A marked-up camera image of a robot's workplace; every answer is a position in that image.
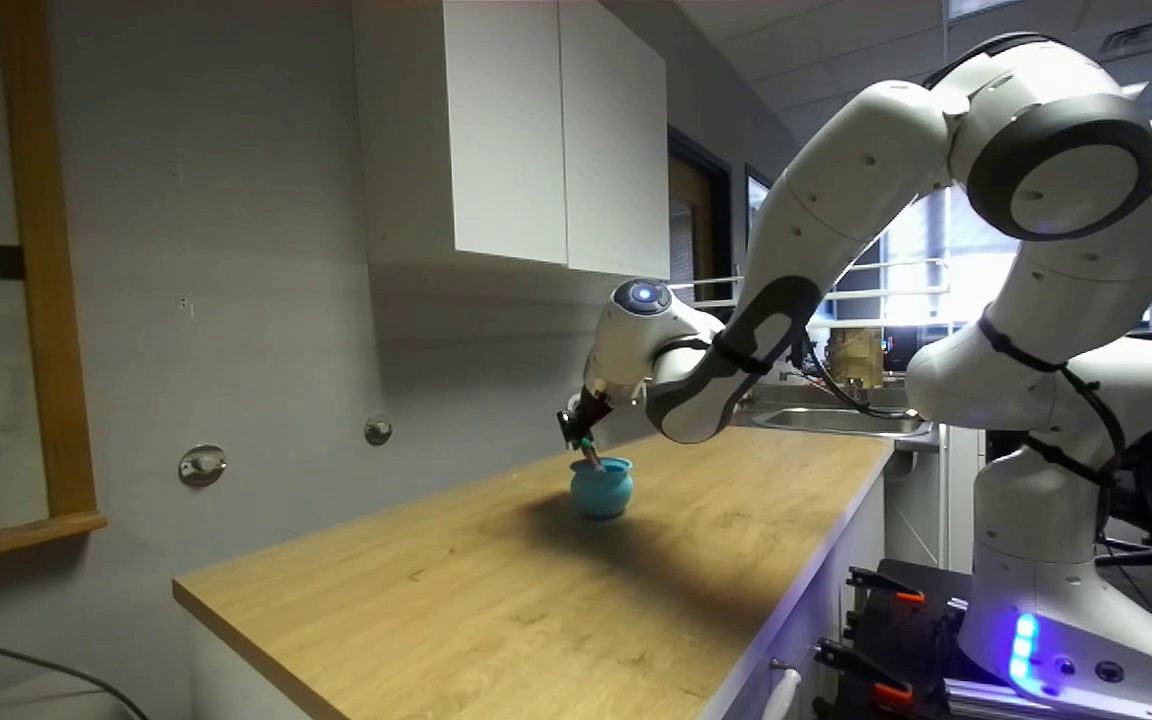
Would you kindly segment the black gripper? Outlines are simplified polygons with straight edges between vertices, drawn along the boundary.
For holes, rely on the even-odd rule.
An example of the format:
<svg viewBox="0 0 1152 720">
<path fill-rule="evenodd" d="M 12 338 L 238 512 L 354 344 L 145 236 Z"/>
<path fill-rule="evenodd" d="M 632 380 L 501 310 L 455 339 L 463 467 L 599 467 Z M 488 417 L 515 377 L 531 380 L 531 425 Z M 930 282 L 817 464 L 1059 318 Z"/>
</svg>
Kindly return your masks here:
<svg viewBox="0 0 1152 720">
<path fill-rule="evenodd" d="M 599 394 L 580 390 L 560 414 L 555 425 L 571 447 L 585 451 L 590 464 L 599 464 L 599 447 L 594 446 L 595 425 L 614 414 Z"/>
</svg>

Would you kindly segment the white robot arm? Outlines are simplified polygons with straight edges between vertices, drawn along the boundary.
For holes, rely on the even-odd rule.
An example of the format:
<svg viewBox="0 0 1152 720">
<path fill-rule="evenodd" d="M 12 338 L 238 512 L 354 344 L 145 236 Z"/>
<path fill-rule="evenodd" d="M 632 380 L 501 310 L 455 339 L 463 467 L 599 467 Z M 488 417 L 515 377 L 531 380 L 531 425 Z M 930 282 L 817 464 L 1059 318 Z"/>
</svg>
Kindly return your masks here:
<svg viewBox="0 0 1152 720">
<path fill-rule="evenodd" d="M 977 477 L 961 653 L 999 683 L 1093 717 L 1152 717 L 1152 614 L 1099 579 L 1111 464 L 1152 433 L 1152 116 L 1093 56 L 1007 31 L 930 80 L 877 80 L 787 160 L 718 322 L 652 282 L 608 295 L 571 447 L 636 406 L 699 446 L 803 350 L 841 273 L 919 197 L 958 187 L 1016 244 L 1003 290 L 905 368 L 936 425 L 1011 433 Z"/>
</svg>

